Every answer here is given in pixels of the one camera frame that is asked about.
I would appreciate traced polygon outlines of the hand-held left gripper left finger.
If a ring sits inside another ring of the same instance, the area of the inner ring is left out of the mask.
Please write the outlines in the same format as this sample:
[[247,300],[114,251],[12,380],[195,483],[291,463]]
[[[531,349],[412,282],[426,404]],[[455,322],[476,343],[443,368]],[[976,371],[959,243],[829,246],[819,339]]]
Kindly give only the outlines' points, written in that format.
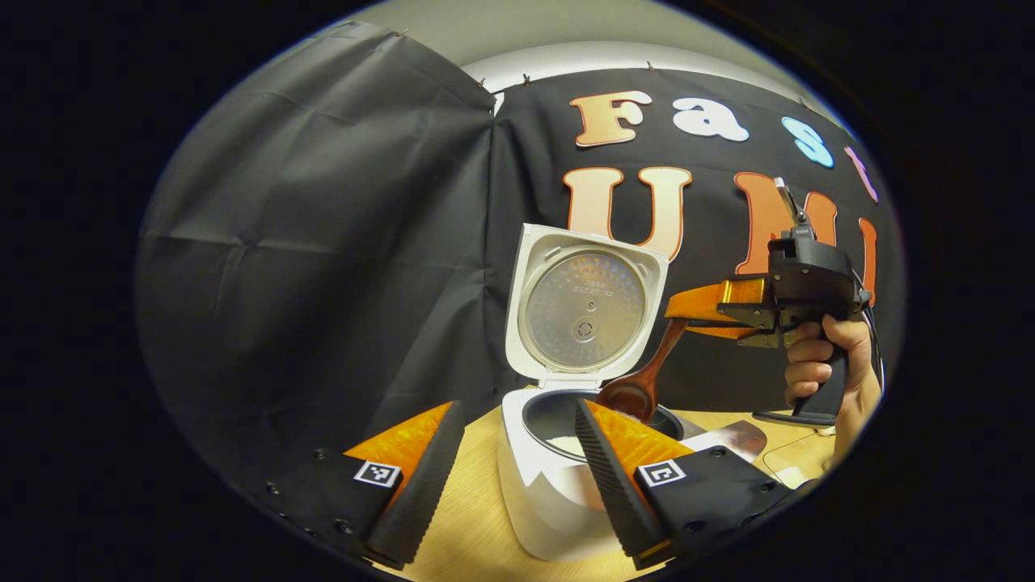
[[345,452],[328,447],[276,478],[259,504],[344,559],[403,570],[414,563],[465,432],[449,401]]

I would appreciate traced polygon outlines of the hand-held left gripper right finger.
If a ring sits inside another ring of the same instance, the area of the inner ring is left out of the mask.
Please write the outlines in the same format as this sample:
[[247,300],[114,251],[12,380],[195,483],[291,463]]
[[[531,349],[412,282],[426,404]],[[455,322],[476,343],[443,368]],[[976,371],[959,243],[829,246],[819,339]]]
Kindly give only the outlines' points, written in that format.
[[692,449],[595,402],[576,404],[574,431],[637,570],[720,551],[797,500],[728,446]]

